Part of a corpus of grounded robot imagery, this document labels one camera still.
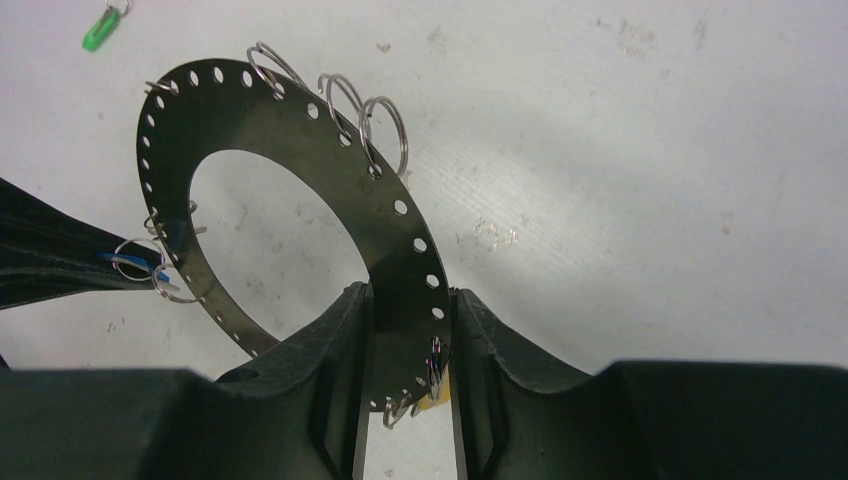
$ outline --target small metal ring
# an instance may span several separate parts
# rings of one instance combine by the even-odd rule
[[[403,416],[406,415],[409,407],[412,406],[409,404],[410,400],[412,400],[412,395],[409,393],[404,394],[400,403],[395,403],[392,399],[387,400],[386,407],[383,409],[383,426],[392,430],[401,421]]]
[[[114,9],[118,12],[118,15],[125,17],[128,13],[130,13],[130,0],[124,0],[124,9],[121,10],[118,7],[112,6],[112,2],[110,0],[105,0],[107,9]]]
[[[291,65],[289,65],[288,63],[286,63],[285,60],[283,60],[283,57],[279,56],[277,52],[275,52],[264,42],[256,42],[256,46],[247,49],[247,61],[248,63],[250,63],[250,66],[253,67],[253,70],[256,71],[256,74],[259,75],[259,78],[264,80],[265,83],[267,83],[272,89],[274,89],[274,92],[276,92],[278,95],[283,95],[285,92],[279,90],[279,88],[277,87],[277,82],[274,80],[274,75],[271,73],[271,71],[256,63],[256,60],[253,59],[253,52],[265,55],[271,61],[276,63],[280,68],[282,68],[283,71],[286,72],[292,80],[300,84],[300,86],[302,86],[303,88],[308,89],[308,87],[306,86],[306,82],[304,82],[303,79],[300,78],[300,75],[298,75],[297,72],[294,71]]]
[[[180,88],[176,83],[174,83],[176,88],[172,87],[168,83],[165,83],[164,81],[158,81],[158,82],[147,82],[147,81],[145,81],[144,84],[147,85],[148,87],[150,87],[150,89],[145,90],[144,93],[150,93],[153,90],[159,89],[159,90],[165,90],[166,92],[171,92],[171,95],[179,95],[180,94]]]
[[[356,113],[358,114],[360,110],[362,110],[362,98],[359,96],[359,93],[353,87],[353,84],[350,83],[344,75],[340,73],[323,73],[320,77],[318,77],[318,93],[324,93],[324,81],[327,82],[327,107],[330,110],[330,118],[335,122],[336,127],[339,129],[342,135],[344,135],[348,140],[350,140],[350,134],[345,131],[342,126],[342,122],[336,116],[336,108],[333,106],[333,84],[337,83],[339,88],[342,89],[342,93],[345,94],[350,103],[353,104],[353,108],[356,109]]]
[[[168,291],[166,291],[162,287],[162,284],[159,283],[160,282],[159,274],[162,273],[162,270],[165,270],[168,267],[177,268],[177,267],[174,266],[173,263],[164,263],[163,262],[161,265],[159,265],[158,267],[153,269],[153,272],[150,274],[150,280],[153,282],[153,288],[155,288],[156,291],[159,292],[159,295],[162,295],[163,297],[165,297],[166,299],[168,299],[168,300],[170,300],[174,303],[188,304],[188,303],[197,302],[197,298],[190,298],[190,299],[189,298],[181,298],[181,297],[178,297],[176,295],[169,293]]]
[[[161,223],[160,224],[154,224],[153,222],[156,221],[156,217],[158,216],[158,213],[159,212],[154,211],[153,213],[148,215],[147,218],[144,219],[144,223],[142,224],[144,229],[147,230],[147,233],[149,233],[150,235],[157,236],[157,237],[159,236],[159,231],[157,230],[156,227],[158,226],[159,228],[161,228],[162,224]]]
[[[427,381],[430,391],[427,396],[432,402],[437,402],[442,397],[444,377],[442,376],[445,366],[442,361],[442,339],[433,337],[431,341],[430,360],[427,361]]]
[[[150,240],[149,238],[132,238],[132,239],[129,239],[129,240],[124,240],[120,245],[118,245],[118,248],[115,249],[115,255],[121,253],[121,250],[123,250],[124,247],[126,247],[130,243],[134,243],[134,242],[148,242],[151,245],[153,245],[156,248],[156,250],[159,251],[159,266],[161,267],[162,265],[165,264],[165,252],[162,251],[162,247],[160,247],[156,242],[154,242],[153,240]],[[133,282],[146,282],[148,280],[151,280],[154,277],[153,274],[150,274],[147,277],[141,277],[141,278],[131,277],[131,276],[127,275],[126,272],[121,270],[121,267],[119,266],[119,264],[117,262],[112,262],[112,268],[117,270],[118,273],[120,273],[121,275],[124,276],[124,278],[126,278],[128,280],[132,280]]]
[[[371,121],[369,118],[374,113],[374,107],[377,105],[382,105],[389,112],[392,121],[395,122],[395,127],[397,127],[398,137],[400,139],[400,164],[398,165],[397,174],[399,177],[403,176],[406,172],[406,165],[409,162],[409,139],[406,136],[406,126],[404,126],[403,119],[400,118],[400,112],[394,102],[388,97],[383,96],[365,100],[365,103],[362,104],[362,109],[359,111],[359,140],[362,142],[362,148],[365,149],[365,154],[368,155],[368,162],[370,163],[368,171],[374,178],[380,178],[382,174],[368,146],[368,141],[371,140]]]

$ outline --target white table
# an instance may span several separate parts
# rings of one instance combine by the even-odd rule
[[[0,176],[80,220],[142,236],[143,82],[263,40],[310,84],[340,72],[400,106],[451,284],[563,360],[848,363],[845,2],[138,0],[91,54],[102,10],[0,2]],[[375,137],[396,162],[392,128]],[[366,278],[293,175],[212,157],[201,244],[262,325],[291,334]],[[210,377],[248,358],[150,292],[0,312],[0,352]],[[455,476],[448,408],[378,424],[367,478]]]

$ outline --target dirt spot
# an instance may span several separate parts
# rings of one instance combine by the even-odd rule
[[[308,253],[306,253],[306,250],[301,251],[300,256],[303,257],[303,261],[309,265],[309,268],[315,268],[315,261],[312,260],[312,257]]]
[[[244,221],[247,220],[247,207],[242,205],[241,207],[241,218],[239,219],[238,225],[236,225],[236,231],[241,231],[244,228]]]
[[[626,19],[621,20],[618,46],[625,55],[645,60],[647,52],[656,48],[656,40],[656,34],[644,24],[633,25]]]
[[[698,20],[698,24],[695,25],[694,30],[692,30],[692,36],[695,37],[695,49],[700,50],[704,48],[704,38],[707,37],[707,27],[709,24],[703,18]]]
[[[461,247],[474,247],[494,252],[500,245],[510,247],[518,243],[518,230],[515,228],[505,230],[501,229],[497,223],[489,222],[481,217],[470,234],[462,236],[456,234],[456,244]]]
[[[442,33],[441,25],[434,28],[430,31],[430,34],[427,35],[427,44],[430,45],[430,49],[440,57],[443,57],[446,53],[448,53],[447,38]]]
[[[255,293],[256,296],[267,296],[267,292],[265,292],[265,284],[262,283],[262,279],[256,276],[256,274],[251,273],[248,275],[245,284],[247,285],[247,288],[253,290],[253,293]]]

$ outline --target green key tag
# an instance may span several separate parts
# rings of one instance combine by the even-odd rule
[[[103,16],[97,20],[97,23],[92,25],[85,38],[82,39],[82,48],[93,52],[103,45],[103,42],[109,38],[109,35],[118,28],[118,23],[121,22],[121,12],[113,7],[107,6]]]

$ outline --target metal ring plate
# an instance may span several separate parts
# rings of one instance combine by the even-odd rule
[[[220,83],[215,68],[223,73]],[[192,73],[197,85],[189,80]],[[451,332],[447,280],[427,225],[376,149],[372,152],[383,172],[378,180],[368,174],[365,150],[340,142],[326,103],[272,73],[285,88],[282,100],[248,63],[236,60],[191,62],[160,79],[176,82],[179,94],[151,91],[139,117],[136,149],[148,211],[158,212],[168,254],[183,278],[191,277],[188,287],[200,304],[242,349],[257,356],[279,341],[236,304],[213,273],[194,233],[189,190],[200,163],[221,150],[252,152],[287,168],[333,210],[371,277],[377,318],[372,411],[382,411],[386,397],[400,401],[404,389],[413,399],[421,398],[427,388],[416,377],[426,376],[431,339],[439,336],[449,343]],[[250,87],[242,83],[244,74],[253,77]],[[316,119],[307,114],[310,104],[318,107]],[[339,119],[348,133],[357,131]],[[405,214],[396,212],[396,201],[405,204]],[[413,246],[416,239],[426,243],[426,250]],[[429,285],[428,276],[438,286]],[[434,309],[444,318],[435,318]]]

